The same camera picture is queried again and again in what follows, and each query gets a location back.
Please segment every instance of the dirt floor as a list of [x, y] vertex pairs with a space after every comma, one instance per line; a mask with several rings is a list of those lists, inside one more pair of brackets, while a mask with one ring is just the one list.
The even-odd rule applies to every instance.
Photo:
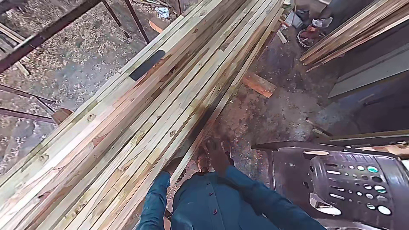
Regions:
[[[77, 1], [28, 0], [22, 9], [0, 15], [0, 23], [27, 38], [79, 4]], [[30, 72], [25, 76], [16, 66], [0, 74], [0, 84], [55, 100], [54, 110], [76, 110], [145, 45], [134, 19], [122, 0], [108, 0], [127, 39], [102, 3], [82, 15], [61, 32], [43, 43], [21, 63]], [[157, 17], [155, 6], [131, 1], [149, 40], [158, 33], [148, 23]], [[167, 23], [176, 16], [172, 13]], [[50, 117], [33, 99], [0, 92], [2, 108]], [[0, 115], [0, 174], [6, 172], [56, 126], [51, 123]]]

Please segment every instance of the debris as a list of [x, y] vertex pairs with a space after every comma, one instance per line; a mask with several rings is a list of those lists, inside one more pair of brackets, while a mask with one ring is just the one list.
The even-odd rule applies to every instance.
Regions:
[[274, 90], [277, 88], [274, 84], [252, 72], [248, 72], [243, 77], [243, 82], [266, 98], [270, 98]]
[[169, 18], [169, 9], [166, 7], [155, 7], [155, 11], [159, 14], [159, 18]]

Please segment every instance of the wooden plank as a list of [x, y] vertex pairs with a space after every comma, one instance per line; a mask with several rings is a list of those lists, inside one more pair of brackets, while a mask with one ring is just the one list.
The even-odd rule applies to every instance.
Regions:
[[172, 28], [179, 29], [183, 17], [179, 17], [163, 33], [157, 36], [141, 52], [139, 52], [130, 62], [128, 62], [116, 75], [111, 77], [97, 93], [84, 104], [82, 104], [71, 116], [69, 116], [61, 125], [37, 145], [26, 157], [17, 162], [7, 173], [0, 176], [0, 201], [4, 203], [15, 192], [19, 183], [25, 183], [42, 166], [53, 158], [54, 155], [46, 154], [58, 152], [69, 141], [80, 133], [82, 128], [88, 125], [88, 118], [99, 114], [102, 109], [107, 107], [112, 101], [117, 100], [124, 91], [131, 88], [134, 83], [128, 76], [149, 56], [154, 53], [171, 35]]
[[11, 39], [13, 39], [14, 41], [16, 41], [17, 43], [22, 43], [25, 40], [23, 36], [14, 32], [13, 30], [11, 30], [10, 28], [8, 28], [2, 23], [0, 23], [0, 31], [4, 33], [5, 35], [7, 35], [8, 37], [10, 37]]
[[341, 95], [351, 90], [358, 89], [365, 85], [407, 71], [409, 70], [409, 63], [406, 61], [408, 58], [409, 50], [387, 59], [378, 65], [372, 66], [371, 68], [341, 82], [338, 82], [334, 85], [328, 97]]
[[[140, 86], [144, 86], [144, 83], [146, 83], [146, 84], [150, 84], [150, 82], [148, 82], [148, 81], [145, 81], [145, 82], [143, 82], [142, 84], [140, 84]], [[143, 97], [141, 97], [140, 96], [140, 94], [135, 94], [135, 93], [132, 93], [132, 91], [129, 91], [128, 92], [128, 94], [132, 97], [132, 98], [134, 98], [134, 99], [136, 99], [136, 98], [138, 98], [138, 99], [143, 99]], [[117, 105], [115, 105], [114, 104], [114, 106], [112, 107], [112, 108], [110, 108], [110, 109], [108, 109], [108, 112], [106, 111], [106, 114], [105, 114], [105, 116], [102, 116], [102, 118], [100, 118], [100, 119], [94, 119], [91, 123], [95, 123], [94, 124], [94, 127], [98, 127], [98, 126], [102, 126], [102, 127], [104, 127], [103, 125], [100, 125], [101, 123], [102, 123], [102, 121], [103, 122], [105, 122], [106, 124], [110, 124], [110, 123], [112, 123], [112, 119], [114, 119], [114, 118], [116, 118], [117, 117], [117, 115], [115, 115], [115, 113], [112, 115], [112, 116], [110, 116], [110, 118], [109, 118], [109, 116], [108, 115], [110, 115], [111, 113], [113, 113], [114, 111], [115, 111], [115, 107], [117, 107], [118, 106], [118, 108], [120, 108], [121, 106], [123, 107], [123, 108], [127, 108], [127, 107], [129, 107], [129, 108], [132, 108], [131, 106], [128, 106], [129, 104], [135, 104], [135, 100], [134, 101], [132, 101], [131, 99], [122, 99], [122, 100], [120, 100], [120, 101], [118, 101], [118, 102], [116, 102], [116, 104]], [[95, 131], [93, 131], [92, 133], [99, 133], [99, 131], [98, 131], [98, 129], [96, 129]], [[91, 136], [91, 137], [87, 137], [87, 139], [86, 139], [86, 141], [83, 141], [83, 142], [88, 142], [88, 140], [91, 140], [91, 139], [93, 139], [96, 135], [93, 135], [93, 136]], [[78, 141], [77, 142], [79, 142], [79, 140], [81, 140], [83, 137], [85, 137], [85, 135], [87, 135], [87, 133], [85, 133], [85, 134], [83, 134], [83, 135], [80, 135], [80, 136], [77, 136], [77, 137], [75, 137], [75, 139], [74, 140], [76, 140], [76, 139], [78, 139]], [[73, 149], [73, 147], [75, 146], [75, 144], [74, 145], [70, 145], [71, 147], [68, 147], [68, 149], [66, 149], [65, 150], [65, 154], [59, 154], [59, 159], [57, 159], [57, 161], [54, 161], [53, 163], [55, 164], [55, 162], [58, 162], [58, 161], [61, 161], [70, 151], [71, 151], [71, 149]], [[48, 165], [48, 168], [52, 168], [52, 167], [55, 167], [56, 165]], [[40, 171], [40, 175], [45, 175], [45, 174], [47, 174], [47, 169], [46, 168], [42, 168], [42, 170]], [[54, 172], [54, 173], [51, 173], [51, 174], [49, 174], [49, 175], [47, 175], [47, 178], [48, 179], [46, 179], [47, 181], [50, 181], [52, 178], [54, 178], [56, 175], [58, 174], [58, 172]], [[39, 186], [36, 186], [37, 187], [37, 190], [33, 190], [33, 189], [30, 189], [30, 195], [29, 196], [31, 196], [31, 197], [33, 197], [33, 195], [35, 194], [35, 192], [37, 192], [38, 191], [38, 189], [41, 189], [41, 187], [43, 187], [43, 185], [41, 185], [40, 187]], [[13, 205], [13, 207], [12, 207], [12, 213], [15, 213], [14, 212], [14, 210], [17, 210], [17, 209], [19, 209], [20, 207], [22, 207], [24, 204], [22, 203], [22, 204], [20, 204], [20, 205]]]
[[[232, 43], [231, 47], [229, 47], [230, 49], [227, 49], [226, 51], [231, 52], [231, 50], [234, 47], [235, 47], [235, 44]], [[217, 70], [219, 74], [222, 74], [224, 72], [224, 70], [226, 69], [227, 65], [228, 65], [227, 63], [224, 63], [224, 64], [225, 64], [224, 68]], [[216, 70], [216, 69], [212, 70], [212, 68], [217, 67], [217, 65], [215, 65], [213, 63], [207, 63], [207, 66], [209, 66], [208, 70], [210, 70], [211, 72], [214, 72]], [[206, 78], [209, 78], [209, 75], [210, 76], [212, 75], [212, 74], [208, 73], [208, 70], [207, 71], [202, 70], [201, 72], [203, 72], [203, 75], [200, 75], [200, 77], [196, 77], [195, 79], [198, 79], [198, 81], [206, 82], [207, 81]], [[181, 128], [183, 128], [183, 125], [184, 125], [186, 119], [188, 119], [191, 116], [191, 114], [194, 112], [194, 110], [195, 110], [194, 108], [196, 108], [199, 104], [201, 104], [201, 101], [206, 96], [206, 93], [208, 93], [208, 90], [210, 88], [214, 87], [215, 81], [217, 81], [217, 80], [218, 80], [218, 77], [217, 78], [211, 78], [210, 79], [211, 82], [206, 83], [206, 90], [202, 89], [200, 91], [200, 93], [199, 93], [199, 95], [201, 93], [203, 93], [203, 96], [199, 97], [199, 98], [202, 98], [202, 99], [198, 99], [198, 100], [194, 101], [195, 106], [190, 106], [189, 108], [191, 108], [191, 109], [188, 109], [187, 112], [184, 113], [184, 114], [186, 114], [186, 115], [184, 115], [184, 116], [186, 116], [186, 118], [179, 118], [179, 119], [177, 119], [177, 122], [174, 123], [173, 120], [176, 119], [179, 116], [178, 111], [182, 112], [184, 110], [183, 107], [180, 108], [180, 105], [185, 104], [185, 102], [183, 102], [183, 101], [186, 101], [186, 100], [191, 101], [193, 99], [192, 95], [191, 95], [191, 92], [196, 91], [195, 87], [201, 87], [200, 85], [197, 85], [197, 83], [193, 83], [193, 81], [189, 84], [190, 86], [193, 86], [193, 88], [185, 89], [184, 93], [182, 93], [177, 99], [177, 101], [180, 100], [180, 102], [177, 102], [177, 101], [174, 102], [171, 105], [171, 107], [165, 112], [165, 114], [163, 116], [161, 116], [160, 120], [164, 119], [165, 123], [163, 124], [159, 120], [158, 123], [161, 124], [161, 125], [160, 126], [158, 126], [158, 125], [154, 126], [148, 132], [147, 136], [145, 136], [145, 138], [143, 138], [142, 141], [138, 144], [138, 146], [133, 150], [133, 151], [135, 151], [135, 150], [138, 151], [137, 158], [127, 168], [127, 170], [126, 170], [126, 172], [124, 174], [125, 176], [121, 176], [121, 178], [118, 180], [119, 181], [118, 186], [115, 186], [115, 185], [113, 186], [115, 188], [115, 190], [122, 190], [122, 188], [123, 188], [122, 184], [124, 182], [126, 183], [129, 180], [128, 178], [134, 174], [133, 171], [138, 170], [140, 173], [142, 173], [141, 169], [139, 168], [140, 166], [143, 166], [143, 164], [144, 164], [146, 167], [149, 167], [149, 165], [154, 163], [155, 159], [158, 159], [158, 157], [160, 157], [160, 153], [163, 153], [163, 150], [167, 148], [168, 143], [171, 142], [172, 139], [174, 138], [174, 135], [172, 133], [174, 133], [175, 135], [178, 134], [179, 130]], [[157, 153], [157, 154], [155, 154], [154, 156], [152, 156], [152, 155], [147, 156], [147, 155], [149, 155], [150, 152]], [[121, 198], [122, 198], [122, 195], [119, 197], [119, 200], [116, 199], [116, 200], [112, 201], [112, 204], [115, 206], [115, 204], [119, 203]], [[107, 210], [109, 212], [109, 211], [114, 210], [114, 209], [111, 209], [111, 208], [108, 207]]]
[[[197, 57], [196, 57], [196, 60], [197, 60], [199, 57], [202, 57], [202, 56], [203, 56], [203, 54], [199, 53], [199, 54], [197, 55]], [[138, 120], [135, 122], [135, 123], [139, 123], [139, 126], [138, 126], [138, 127], [142, 126], [142, 124], [143, 124], [144, 122], [146, 122], [146, 119], [145, 119], [145, 120], [142, 119], [142, 117], [146, 116], [146, 115], [144, 115], [144, 114], [146, 113], [146, 114], [152, 115], [153, 112], [155, 111], [155, 109], [157, 109], [157, 107], [166, 99], [167, 95], [169, 95], [170, 92], [175, 88], [175, 83], [178, 83], [178, 82], [180, 82], [180, 80], [175, 79], [174, 82], [172, 82], [172, 84], [168, 86], [168, 88], [169, 88], [170, 90], [169, 90], [169, 91], [165, 90], [165, 91], [162, 92], [162, 94], [155, 100], [156, 107], [155, 107], [155, 104], [151, 104], [151, 105], [149, 106], [149, 108], [143, 113], [143, 115], [141, 115], [141, 117], [138, 118]], [[128, 139], [128, 138], [130, 138], [130, 137], [132, 137], [131, 134], [128, 134], [127, 137], [125, 137], [125, 138]], [[137, 135], [136, 139], [140, 139], [141, 137], [142, 137], [142, 135]]]
[[256, 92], [265, 96], [266, 98], [270, 98], [274, 90], [276, 90], [277, 88], [277, 86], [266, 81], [265, 79], [263, 79], [262, 77], [258, 76], [257, 74], [253, 72], [248, 72], [244, 76], [243, 82], [248, 87], [252, 88]]
[[340, 49], [336, 50], [335, 52], [321, 58], [320, 60], [316, 61], [314, 69], [318, 66], [321, 66], [334, 58], [337, 58], [349, 50], [375, 38], [376, 36], [394, 28], [395, 26], [399, 25], [400, 23], [409, 19], [409, 4], [405, 5], [404, 7], [400, 8], [396, 12], [393, 12], [391, 15], [386, 17], [385, 19], [381, 20], [367, 31], [364, 31], [362, 34], [358, 35], [358, 37], [348, 43], [347, 45], [341, 47]]
[[192, 158], [193, 154], [195, 153], [197, 147], [202, 143], [203, 138], [206, 136], [207, 132], [211, 127], [213, 126], [214, 122], [216, 121], [217, 117], [220, 115], [221, 111], [225, 107], [226, 103], [230, 100], [230, 98], [234, 95], [234, 92], [236, 92], [237, 87], [240, 85], [240, 81], [244, 74], [247, 72], [248, 68], [250, 67], [251, 63], [253, 62], [254, 58], [262, 48], [264, 42], [267, 40], [269, 37], [270, 33], [273, 31], [274, 27], [277, 24], [278, 19], [280, 18], [281, 14], [283, 13], [284, 9], [280, 9], [278, 13], [275, 15], [273, 20], [271, 21], [270, 25], [266, 29], [265, 33], [263, 36], [260, 38], [258, 41], [257, 45], [254, 47], [253, 51], [251, 52], [249, 58], [246, 60], [245, 64], [241, 68], [240, 72], [237, 74], [237, 76], [234, 78], [231, 86], [227, 90], [226, 94], [223, 96], [219, 104], [217, 105], [216, 109], [210, 116], [209, 120], [206, 122], [204, 128], [201, 130], [193, 144], [190, 146], [189, 150], [186, 152], [184, 155], [181, 163], [179, 166], [176, 168], [175, 172], [171, 176], [171, 186], [173, 186], [176, 183], [176, 180], [180, 177], [182, 174], [183, 170], [186, 168], [187, 163], [190, 161]]
[[378, 21], [407, 4], [408, 0], [377, 0], [311, 47], [301, 58], [306, 65], [335, 50]]

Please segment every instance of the metal frame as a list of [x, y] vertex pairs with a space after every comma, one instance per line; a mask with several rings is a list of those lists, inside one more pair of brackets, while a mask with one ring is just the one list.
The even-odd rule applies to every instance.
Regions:
[[139, 21], [138, 16], [136, 16], [135, 10], [133, 9], [133, 7], [132, 7], [130, 1], [129, 1], [129, 0], [124, 0], [124, 1], [125, 1], [126, 6], [127, 6], [128, 9], [129, 9], [129, 11], [130, 11], [130, 13], [131, 13], [133, 19], [135, 20], [136, 25], [138, 25], [139, 31], [141, 32], [142, 36], [144, 37], [146, 43], [148, 44], [148, 43], [149, 43], [148, 36], [146, 35], [145, 30], [144, 30], [144, 28], [143, 28], [141, 22]]
[[[73, 8], [69, 12], [65, 13], [64, 16], [50, 23], [48, 26], [44, 27], [40, 32], [29, 37], [24, 42], [17, 45], [14, 48], [13, 52], [9, 53], [6, 57], [0, 60], [0, 73], [4, 72], [6, 69], [11, 67], [14, 63], [18, 62], [20, 59], [25, 57], [31, 51], [35, 50], [38, 46], [40, 46], [45, 41], [50, 39], [56, 33], [60, 32], [62, 29], [64, 29], [69, 24], [71, 24], [74, 20], [76, 20], [77, 18], [79, 18], [80, 16], [88, 12], [90, 9], [95, 7], [101, 1], [104, 2], [105, 0], [84, 0], [80, 5]], [[144, 37], [146, 43], [149, 43], [149, 39], [146, 35], [146, 32], [144, 31], [142, 24], [139, 21], [138, 16], [136, 15], [132, 5], [130, 4], [129, 0], [124, 0], [124, 1], [127, 7], [129, 8], [129, 11], [131, 12], [132, 17], [134, 18], [136, 24], [138, 25], [139, 31]], [[120, 23], [119, 19], [116, 17], [111, 7], [109, 7], [109, 5], [105, 3], [104, 5], [107, 8], [108, 12], [111, 14], [111, 16], [114, 18], [115, 22], [122, 29], [122, 24]]]
[[39, 121], [39, 122], [55, 123], [54, 120], [52, 118], [50, 118], [50, 117], [43, 117], [43, 116], [40, 116], [40, 115], [15, 111], [15, 110], [6, 109], [6, 108], [0, 108], [0, 115], [25, 118], [25, 119], [35, 120], [35, 121]]

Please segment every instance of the metal bar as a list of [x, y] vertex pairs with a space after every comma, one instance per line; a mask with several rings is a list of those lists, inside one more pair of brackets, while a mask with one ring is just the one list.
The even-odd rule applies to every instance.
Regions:
[[46, 99], [46, 98], [44, 98], [44, 97], [39, 97], [39, 96], [36, 96], [36, 95], [34, 95], [34, 94], [31, 94], [31, 93], [28, 93], [28, 92], [24, 92], [24, 91], [21, 91], [21, 90], [17, 90], [17, 89], [14, 89], [14, 88], [11, 88], [11, 87], [2, 85], [2, 84], [0, 84], [0, 90], [6, 91], [6, 92], [10, 92], [10, 93], [13, 93], [13, 94], [15, 94], [15, 95], [19, 95], [19, 96], [26, 97], [26, 98], [36, 97], [36, 98], [38, 98], [41, 102], [47, 103], [47, 104], [54, 104], [54, 103], [55, 103], [55, 101]]
[[14, 110], [6, 109], [6, 108], [0, 108], [0, 115], [25, 118], [25, 119], [35, 120], [39, 122], [55, 123], [54, 120], [49, 117], [43, 117], [43, 116], [39, 116], [35, 114], [14, 111]]
[[22, 57], [29, 54], [39, 45], [43, 44], [53, 35], [60, 32], [62, 29], [67, 27], [70, 23], [86, 13], [88, 10], [95, 7], [100, 2], [101, 0], [85, 0], [79, 6], [67, 12], [61, 18], [48, 24], [48, 26], [43, 28], [40, 32], [16, 46], [12, 53], [0, 60], [0, 73], [4, 72], [7, 68], [22, 59]]
[[132, 7], [130, 1], [129, 1], [129, 0], [124, 0], [124, 1], [125, 1], [126, 6], [127, 6], [128, 9], [129, 9], [129, 11], [130, 11], [130, 13], [131, 13], [133, 19], [135, 20], [136, 24], [138, 25], [139, 31], [141, 32], [142, 36], [144, 37], [146, 43], [148, 44], [148, 43], [149, 43], [148, 36], [146, 35], [145, 30], [144, 30], [144, 28], [142, 27], [141, 22], [139, 21], [138, 16], [136, 16], [135, 10], [133, 9], [133, 7]]
[[179, 7], [179, 15], [182, 15], [182, 7], [180, 6], [180, 0], [178, 0], [178, 7]]
[[114, 19], [114, 21], [118, 24], [119, 28], [122, 30], [122, 32], [124, 33], [125, 37], [130, 38], [129, 34], [125, 31], [124, 27], [122, 26], [121, 22], [119, 21], [119, 19], [117, 18], [117, 16], [115, 15], [114, 11], [112, 10], [112, 8], [109, 6], [109, 4], [106, 2], [106, 0], [102, 0], [102, 3], [104, 4], [105, 8], [108, 10], [108, 12], [111, 14], [112, 18]]

